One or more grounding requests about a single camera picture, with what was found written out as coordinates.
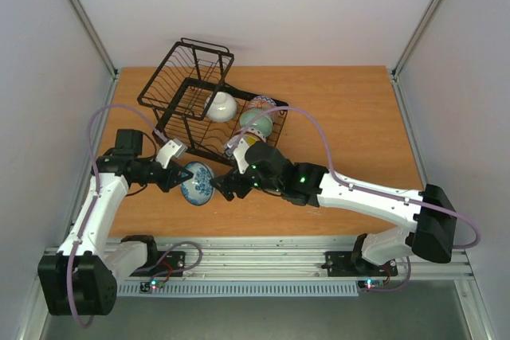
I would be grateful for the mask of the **blue floral white bowl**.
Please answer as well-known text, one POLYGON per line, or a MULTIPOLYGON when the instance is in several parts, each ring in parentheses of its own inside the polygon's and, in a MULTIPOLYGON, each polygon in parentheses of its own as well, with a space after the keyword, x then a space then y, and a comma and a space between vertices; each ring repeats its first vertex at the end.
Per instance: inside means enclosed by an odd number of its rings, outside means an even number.
POLYGON ((180 190, 187 202, 195 206, 207 204, 214 194, 210 181, 214 178, 213 170, 203 162, 188 162, 185 169, 193 177, 180 185, 180 190))

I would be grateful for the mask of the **red white patterned bowl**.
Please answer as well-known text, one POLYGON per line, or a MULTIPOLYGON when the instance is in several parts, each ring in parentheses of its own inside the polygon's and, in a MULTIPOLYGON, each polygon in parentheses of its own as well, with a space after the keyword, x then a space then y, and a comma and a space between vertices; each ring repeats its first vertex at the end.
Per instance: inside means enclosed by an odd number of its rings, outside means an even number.
POLYGON ((266 137, 264 136, 264 134, 256 129, 255 127, 249 127, 247 131, 243 131, 242 129, 239 129, 237 131, 237 134, 238 135, 246 135, 248 137, 250 137, 251 139, 255 139, 255 140, 258 140, 258 141, 262 141, 262 142, 266 142, 266 137))

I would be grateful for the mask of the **teal green bowl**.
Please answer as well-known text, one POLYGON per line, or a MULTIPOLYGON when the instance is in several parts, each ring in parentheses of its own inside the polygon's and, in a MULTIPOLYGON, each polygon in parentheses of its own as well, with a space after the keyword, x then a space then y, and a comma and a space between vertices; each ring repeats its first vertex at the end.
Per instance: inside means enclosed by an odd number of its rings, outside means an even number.
POLYGON ((268 138, 273 132, 273 120, 268 115, 259 116, 263 112, 260 108, 251 108, 244 111, 240 118, 240 127, 250 126, 258 129, 264 137, 268 138))

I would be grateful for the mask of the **blue orange patterned bowl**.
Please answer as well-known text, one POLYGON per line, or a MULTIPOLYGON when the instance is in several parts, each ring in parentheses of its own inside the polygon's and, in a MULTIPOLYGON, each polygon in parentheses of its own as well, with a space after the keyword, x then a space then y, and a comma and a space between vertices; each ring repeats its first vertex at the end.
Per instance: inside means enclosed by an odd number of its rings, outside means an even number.
POLYGON ((276 106, 277 106, 277 103, 272 98, 259 95, 259 96, 255 96, 254 98, 252 98, 246 104, 246 110, 247 111, 252 111, 252 110, 265 111, 265 110, 272 109, 276 106))

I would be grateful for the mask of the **black wire dish rack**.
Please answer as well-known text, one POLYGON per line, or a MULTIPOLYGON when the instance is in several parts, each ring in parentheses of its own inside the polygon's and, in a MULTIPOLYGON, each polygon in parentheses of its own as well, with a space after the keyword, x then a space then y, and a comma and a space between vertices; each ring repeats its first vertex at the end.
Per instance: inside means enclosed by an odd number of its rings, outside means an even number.
POLYGON ((183 37, 174 43, 147 85, 138 103, 156 117, 156 129, 169 139, 179 139, 187 152, 228 165, 224 144, 241 129, 241 113, 256 95, 226 83, 234 55, 223 45, 183 37), (210 96, 229 93, 237 112, 228 122, 214 122, 206 113, 210 96))

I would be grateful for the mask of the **white ceramic bowl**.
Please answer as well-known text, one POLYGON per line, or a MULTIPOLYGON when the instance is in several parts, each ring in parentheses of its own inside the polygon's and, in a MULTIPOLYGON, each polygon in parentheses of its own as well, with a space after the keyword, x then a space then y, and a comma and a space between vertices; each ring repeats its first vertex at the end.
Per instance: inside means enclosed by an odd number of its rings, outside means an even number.
POLYGON ((228 122, 237 114, 237 102, 226 92, 208 96, 205 107, 209 107, 206 117, 216 123, 228 122))

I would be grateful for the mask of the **yellow blue patterned bowl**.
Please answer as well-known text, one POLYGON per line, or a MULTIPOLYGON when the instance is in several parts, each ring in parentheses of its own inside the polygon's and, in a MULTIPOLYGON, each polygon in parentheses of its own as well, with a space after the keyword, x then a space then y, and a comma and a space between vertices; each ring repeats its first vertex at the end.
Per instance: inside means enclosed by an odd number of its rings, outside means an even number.
POLYGON ((244 141, 249 147, 253 144, 260 142, 260 138, 256 135, 250 135, 250 134, 244 134, 241 138, 242 141, 244 141))

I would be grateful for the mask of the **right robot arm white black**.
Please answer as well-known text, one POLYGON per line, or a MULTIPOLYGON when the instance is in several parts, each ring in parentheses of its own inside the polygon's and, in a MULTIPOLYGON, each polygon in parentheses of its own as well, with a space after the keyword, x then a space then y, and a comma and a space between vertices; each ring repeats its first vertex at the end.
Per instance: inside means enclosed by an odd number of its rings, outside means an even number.
POLYGON ((361 182, 325 166, 293 163, 262 142, 239 143, 232 157, 233 168, 210 182, 227 201, 260 190, 293 205, 346 209, 393 224, 385 232, 358 236, 351 254, 358 272, 412 255, 435 264, 451 261, 457 218, 439 186, 398 190, 361 182))

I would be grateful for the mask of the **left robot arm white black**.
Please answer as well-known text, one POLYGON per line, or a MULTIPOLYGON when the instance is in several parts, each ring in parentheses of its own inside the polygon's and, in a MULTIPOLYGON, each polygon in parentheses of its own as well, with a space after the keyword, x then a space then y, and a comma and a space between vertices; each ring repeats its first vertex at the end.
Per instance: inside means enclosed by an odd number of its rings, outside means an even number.
POLYGON ((131 235, 106 254, 108 234, 130 186, 155 185, 164 193, 192 173, 176 161, 186 152, 178 139, 144 157, 142 131, 120 129, 114 147, 92 166, 88 194, 73 228, 53 255, 44 255, 37 275, 48 311, 53 316, 107 315, 116 302, 118 285, 139 271, 159 269, 161 256, 150 235, 131 235))

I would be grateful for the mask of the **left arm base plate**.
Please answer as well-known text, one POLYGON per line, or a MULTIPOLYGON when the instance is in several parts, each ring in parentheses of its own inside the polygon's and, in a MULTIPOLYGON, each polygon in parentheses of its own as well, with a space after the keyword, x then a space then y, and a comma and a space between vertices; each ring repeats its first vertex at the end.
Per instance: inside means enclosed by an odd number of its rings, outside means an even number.
POLYGON ((136 277, 151 277, 156 274, 167 276, 168 272, 171 272, 171 277, 180 277, 185 265, 186 253, 184 251, 172 251, 154 268, 145 271, 136 270, 131 275, 136 277))

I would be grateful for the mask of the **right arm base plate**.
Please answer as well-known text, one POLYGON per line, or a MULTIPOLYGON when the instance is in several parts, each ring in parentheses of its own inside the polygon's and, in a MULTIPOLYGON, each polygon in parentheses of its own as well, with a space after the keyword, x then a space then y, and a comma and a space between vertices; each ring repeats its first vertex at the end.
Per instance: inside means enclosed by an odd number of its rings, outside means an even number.
POLYGON ((398 269, 390 261, 375 265, 364 260, 359 254, 348 251, 325 252, 325 263, 321 266, 329 277, 384 277, 397 276, 398 269))

